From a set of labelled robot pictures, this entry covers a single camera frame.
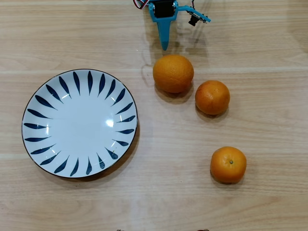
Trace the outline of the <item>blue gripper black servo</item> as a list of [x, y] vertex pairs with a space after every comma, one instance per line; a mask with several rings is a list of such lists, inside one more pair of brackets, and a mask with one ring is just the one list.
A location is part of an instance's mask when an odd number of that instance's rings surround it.
[[162, 49], [167, 50], [169, 44], [169, 22], [175, 21], [178, 14], [178, 2], [176, 0], [150, 0], [149, 13], [153, 22], [158, 22], [158, 33]]

